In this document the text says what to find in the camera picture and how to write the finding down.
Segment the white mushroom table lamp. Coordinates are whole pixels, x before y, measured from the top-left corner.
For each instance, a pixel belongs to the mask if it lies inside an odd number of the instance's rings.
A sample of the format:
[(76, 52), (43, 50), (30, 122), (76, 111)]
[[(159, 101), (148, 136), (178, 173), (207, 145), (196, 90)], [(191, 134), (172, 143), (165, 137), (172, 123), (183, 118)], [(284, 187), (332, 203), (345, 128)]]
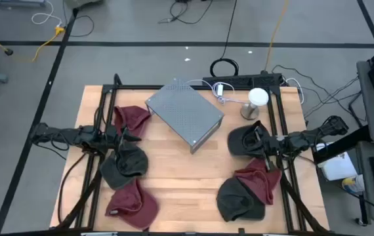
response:
[(253, 88), (248, 94), (249, 101), (242, 105), (240, 114), (246, 120), (259, 116), (259, 109), (268, 103), (269, 95), (263, 88)]

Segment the grey perforated metal shelf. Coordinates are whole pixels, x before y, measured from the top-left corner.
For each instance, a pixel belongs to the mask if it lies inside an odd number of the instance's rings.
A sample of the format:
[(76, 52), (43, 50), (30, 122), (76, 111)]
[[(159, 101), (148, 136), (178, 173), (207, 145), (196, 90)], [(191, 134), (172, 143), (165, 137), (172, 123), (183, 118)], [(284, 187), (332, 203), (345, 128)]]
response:
[(149, 97), (145, 104), (195, 153), (220, 127), (224, 114), (197, 90), (179, 79), (173, 79)]

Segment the maroon baseball cap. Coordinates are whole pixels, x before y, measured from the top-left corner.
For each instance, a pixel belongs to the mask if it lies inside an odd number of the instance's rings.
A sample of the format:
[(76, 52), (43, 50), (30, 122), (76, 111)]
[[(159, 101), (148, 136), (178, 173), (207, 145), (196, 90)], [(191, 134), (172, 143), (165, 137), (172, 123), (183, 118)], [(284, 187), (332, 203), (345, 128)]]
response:
[(132, 180), (112, 195), (106, 207), (106, 216), (121, 218), (137, 229), (147, 229), (159, 212), (159, 205), (153, 195), (141, 186), (139, 179)]
[(265, 205), (274, 203), (273, 190), (279, 183), (281, 170), (270, 165), (262, 159), (253, 159), (245, 168), (236, 170), (234, 176), (245, 184)]
[(141, 137), (143, 130), (146, 128), (151, 114), (138, 106), (126, 106), (114, 108), (115, 120), (114, 125), (117, 133), (121, 134), (121, 129), (127, 127), (129, 134)]

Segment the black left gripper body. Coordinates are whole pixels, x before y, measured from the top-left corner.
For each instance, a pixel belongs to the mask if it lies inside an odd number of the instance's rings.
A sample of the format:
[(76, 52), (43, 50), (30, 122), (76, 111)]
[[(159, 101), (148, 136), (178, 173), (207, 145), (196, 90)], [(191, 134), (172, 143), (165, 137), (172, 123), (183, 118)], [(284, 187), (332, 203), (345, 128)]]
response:
[(126, 133), (126, 125), (123, 125), (120, 128), (120, 133), (118, 133), (118, 130), (114, 126), (106, 125), (104, 129), (104, 137), (106, 144), (103, 151), (103, 157), (107, 156), (109, 149), (118, 149), (120, 147), (120, 145), (123, 143)]

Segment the black aluminium table frame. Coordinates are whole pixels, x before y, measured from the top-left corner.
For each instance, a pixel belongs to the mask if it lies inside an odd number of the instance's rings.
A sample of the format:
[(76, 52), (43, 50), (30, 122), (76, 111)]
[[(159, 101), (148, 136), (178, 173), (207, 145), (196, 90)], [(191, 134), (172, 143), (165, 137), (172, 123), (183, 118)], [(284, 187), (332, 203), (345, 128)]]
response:
[[(123, 85), (117, 91), (117, 106), (140, 106), (146, 108), (145, 100), (161, 86)], [(225, 179), (237, 169), (244, 168), (249, 158), (233, 157), (226, 147), (228, 133), (236, 127), (252, 124), (239, 114), (241, 104), (227, 102), (222, 105), (210, 90), (198, 91), (225, 116), (219, 129), (194, 153), (190, 146), (157, 115), (153, 115), (144, 130), (140, 147), (149, 158), (149, 169), (142, 180), (146, 188), (158, 201), (159, 212), (149, 228), (149, 233), (287, 233), (287, 224), (280, 186), (274, 190), (274, 204), (266, 207), (262, 221), (236, 220), (225, 222), (218, 212), (217, 191)], [(302, 116), (299, 96), (295, 87), (280, 87), (285, 122), (289, 132), (306, 128)], [(99, 105), (102, 85), (85, 86), (75, 126), (91, 125), (94, 111)], [(84, 157), (69, 173), (63, 187), (62, 219), (85, 190), (97, 170), (100, 157)], [(298, 157), (295, 159), (295, 173), (302, 201), (311, 214), (326, 229), (329, 223), (318, 182), (316, 166)], [(119, 218), (105, 216), (106, 207), (114, 191), (103, 180), (98, 197), (94, 192), (85, 203), (82, 219), (77, 226), (92, 228), (94, 231), (137, 232)]]

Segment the black cart beam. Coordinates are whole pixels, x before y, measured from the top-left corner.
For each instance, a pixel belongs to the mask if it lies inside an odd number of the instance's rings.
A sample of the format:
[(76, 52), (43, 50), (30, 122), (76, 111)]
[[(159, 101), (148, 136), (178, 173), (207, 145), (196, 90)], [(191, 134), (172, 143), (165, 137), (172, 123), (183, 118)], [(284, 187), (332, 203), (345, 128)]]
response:
[(315, 164), (320, 164), (324, 161), (332, 159), (335, 156), (354, 148), (356, 144), (361, 141), (371, 141), (369, 125), (365, 125), (362, 128), (355, 130), (351, 134), (341, 138), (340, 140), (337, 140), (336, 142), (317, 150), (317, 152), (313, 153), (314, 162)]

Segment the white box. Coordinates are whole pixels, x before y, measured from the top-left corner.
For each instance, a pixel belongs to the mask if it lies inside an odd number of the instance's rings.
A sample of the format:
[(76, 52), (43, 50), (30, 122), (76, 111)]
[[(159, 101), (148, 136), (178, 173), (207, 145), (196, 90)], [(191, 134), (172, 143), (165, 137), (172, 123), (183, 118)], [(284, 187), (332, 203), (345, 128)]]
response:
[(317, 166), (328, 181), (342, 180), (358, 175), (347, 151), (319, 163)]

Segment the white yellow blue bottle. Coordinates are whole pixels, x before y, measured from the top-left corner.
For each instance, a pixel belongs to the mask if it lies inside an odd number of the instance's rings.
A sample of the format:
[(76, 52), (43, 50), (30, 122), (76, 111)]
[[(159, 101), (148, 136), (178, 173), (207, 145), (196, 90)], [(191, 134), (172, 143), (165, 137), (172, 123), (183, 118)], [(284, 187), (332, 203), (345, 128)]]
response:
[(362, 174), (345, 178), (342, 180), (342, 187), (351, 193), (362, 193), (365, 191), (364, 177)]

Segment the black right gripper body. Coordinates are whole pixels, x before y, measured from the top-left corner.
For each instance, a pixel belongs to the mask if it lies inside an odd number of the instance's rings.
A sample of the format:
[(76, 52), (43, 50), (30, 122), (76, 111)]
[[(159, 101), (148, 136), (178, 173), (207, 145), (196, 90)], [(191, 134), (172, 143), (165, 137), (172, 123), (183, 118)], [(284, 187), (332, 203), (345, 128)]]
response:
[(283, 167), (283, 154), (285, 153), (285, 144), (283, 136), (271, 136), (264, 126), (258, 126), (255, 129), (257, 137), (257, 158), (262, 159), (267, 171), (285, 171), (289, 167)]

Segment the black power strip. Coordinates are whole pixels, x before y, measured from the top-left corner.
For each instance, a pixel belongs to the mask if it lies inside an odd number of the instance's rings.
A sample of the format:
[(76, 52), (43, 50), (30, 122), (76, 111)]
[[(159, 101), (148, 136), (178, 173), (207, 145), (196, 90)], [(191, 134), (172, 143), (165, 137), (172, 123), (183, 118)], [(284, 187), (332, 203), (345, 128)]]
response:
[(210, 85), (216, 82), (231, 84), (234, 87), (270, 87), (279, 86), (283, 77), (280, 73), (261, 73), (257, 75), (236, 75), (226, 77), (204, 77)]

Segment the dark grey baseball cap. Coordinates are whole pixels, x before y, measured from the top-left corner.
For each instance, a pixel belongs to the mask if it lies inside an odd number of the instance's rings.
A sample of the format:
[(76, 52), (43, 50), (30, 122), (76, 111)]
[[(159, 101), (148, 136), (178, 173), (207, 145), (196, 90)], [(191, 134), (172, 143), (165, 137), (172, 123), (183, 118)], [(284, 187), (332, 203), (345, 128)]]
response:
[(103, 179), (114, 190), (123, 188), (132, 179), (146, 174), (147, 170), (147, 155), (130, 142), (112, 151), (100, 166)]
[(256, 121), (252, 125), (236, 128), (229, 133), (228, 150), (232, 155), (260, 158), (263, 156), (263, 140), (269, 137), (270, 133), (265, 126)]
[(240, 219), (261, 221), (265, 204), (238, 178), (227, 179), (217, 193), (217, 208), (225, 222)]

